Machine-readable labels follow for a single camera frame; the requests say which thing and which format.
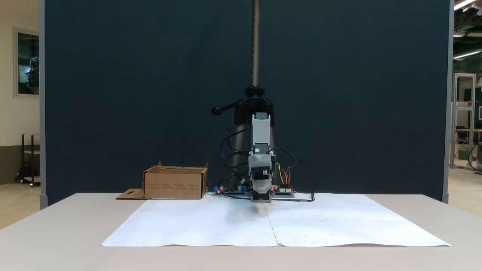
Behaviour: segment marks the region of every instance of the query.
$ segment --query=black stand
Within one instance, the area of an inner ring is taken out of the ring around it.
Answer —
[[[273,103],[263,98],[265,94],[265,89],[258,85],[258,67],[259,67],[259,25],[260,25],[260,9],[261,0],[253,0],[253,31],[252,31],[252,42],[251,42],[251,85],[244,89],[244,94],[246,98],[239,99],[232,104],[228,104],[222,108],[216,107],[211,109],[211,114],[221,115],[224,111],[234,108],[234,125],[241,125],[238,127],[234,133],[242,131],[246,126],[251,126],[252,115],[264,112],[268,113],[271,118],[271,132],[270,132],[270,148],[274,148],[274,136],[273,136],[273,126],[274,126],[274,107]],[[234,149],[241,150],[243,142],[243,134],[239,133],[234,136]],[[253,147],[252,137],[250,137],[250,148]],[[234,155],[231,165],[240,164],[240,155]],[[228,190],[237,190],[236,180],[232,179],[227,185]]]

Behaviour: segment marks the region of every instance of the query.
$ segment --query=white table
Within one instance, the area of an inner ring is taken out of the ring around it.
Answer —
[[[422,195],[368,197],[452,247],[102,247],[144,202],[118,195],[75,194],[0,230],[0,270],[482,270],[482,217]]]

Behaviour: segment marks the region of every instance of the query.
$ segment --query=ceiling light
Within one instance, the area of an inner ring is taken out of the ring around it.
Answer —
[[[475,2],[475,0],[460,0],[460,1],[457,1],[457,3],[455,3],[455,5],[454,5],[454,10],[461,9],[461,8],[467,6],[468,4],[472,4],[473,2]]]
[[[467,33],[467,37],[482,37],[482,32],[471,32]]]
[[[482,49],[477,49],[475,51],[471,51],[471,52],[464,53],[464,54],[454,55],[454,59],[462,58],[462,57],[473,55],[473,54],[478,54],[480,52],[482,52]]]

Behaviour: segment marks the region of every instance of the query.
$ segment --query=floor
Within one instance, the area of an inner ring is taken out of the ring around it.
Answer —
[[[0,185],[0,229],[40,210],[40,187],[28,184]]]
[[[456,165],[467,161],[455,160]],[[465,169],[449,169],[449,204],[482,217],[482,175]],[[0,185],[0,229],[40,209],[40,187],[27,184]]]

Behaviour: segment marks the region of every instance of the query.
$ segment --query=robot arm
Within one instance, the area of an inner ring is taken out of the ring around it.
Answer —
[[[253,115],[253,148],[248,157],[249,179],[253,184],[251,200],[270,202],[273,180],[273,167],[276,157],[270,151],[271,119],[267,113]]]

